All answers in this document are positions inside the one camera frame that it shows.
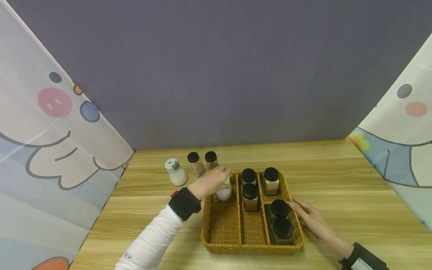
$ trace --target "white container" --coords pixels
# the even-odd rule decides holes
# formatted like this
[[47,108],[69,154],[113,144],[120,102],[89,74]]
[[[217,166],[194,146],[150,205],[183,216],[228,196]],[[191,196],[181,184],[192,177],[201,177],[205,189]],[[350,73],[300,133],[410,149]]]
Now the white container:
[[181,186],[186,183],[187,174],[176,159],[168,159],[165,162],[165,169],[169,173],[169,178],[174,186]]
[[222,189],[222,190],[219,190],[218,192],[216,192],[216,198],[218,200],[229,200],[231,198],[232,185],[231,185],[231,182],[229,181],[229,176],[224,181],[224,183],[229,184],[229,188]]

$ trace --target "blue circle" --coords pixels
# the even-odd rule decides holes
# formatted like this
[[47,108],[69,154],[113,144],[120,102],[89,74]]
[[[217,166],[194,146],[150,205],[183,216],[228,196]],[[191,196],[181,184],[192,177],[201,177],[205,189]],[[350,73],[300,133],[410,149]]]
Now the blue circle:
[[84,101],[79,111],[83,118],[90,123],[97,122],[101,117],[98,109],[90,101]]

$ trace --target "white sleeve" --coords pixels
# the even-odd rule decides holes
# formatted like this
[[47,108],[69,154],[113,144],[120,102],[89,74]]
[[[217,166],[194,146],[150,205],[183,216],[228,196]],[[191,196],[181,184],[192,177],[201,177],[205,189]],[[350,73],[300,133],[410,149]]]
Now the white sleeve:
[[156,270],[183,221],[167,205],[121,256],[114,270]]

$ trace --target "pink cheek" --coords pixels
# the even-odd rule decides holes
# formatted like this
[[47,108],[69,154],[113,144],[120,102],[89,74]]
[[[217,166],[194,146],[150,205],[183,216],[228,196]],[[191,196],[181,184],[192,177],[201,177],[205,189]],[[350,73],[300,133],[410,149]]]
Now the pink cheek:
[[45,88],[39,92],[38,104],[49,116],[60,118],[72,110],[72,99],[64,91],[57,88]]
[[413,101],[405,106],[405,112],[412,117],[422,117],[428,112],[428,107],[423,102]]

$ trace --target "left hand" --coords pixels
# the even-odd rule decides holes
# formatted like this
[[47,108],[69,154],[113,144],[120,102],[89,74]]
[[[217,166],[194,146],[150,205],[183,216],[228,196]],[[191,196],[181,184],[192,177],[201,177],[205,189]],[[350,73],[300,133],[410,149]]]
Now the left hand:
[[206,172],[194,183],[190,184],[187,189],[195,195],[199,200],[202,200],[207,195],[212,195],[219,190],[228,188],[228,184],[224,181],[231,174],[231,169],[225,165],[219,165],[213,170]]
[[318,209],[293,195],[291,197],[295,203],[288,202],[289,206],[300,216],[301,222],[305,223],[317,240],[338,260],[348,259],[354,250],[353,243],[344,239],[330,227]]

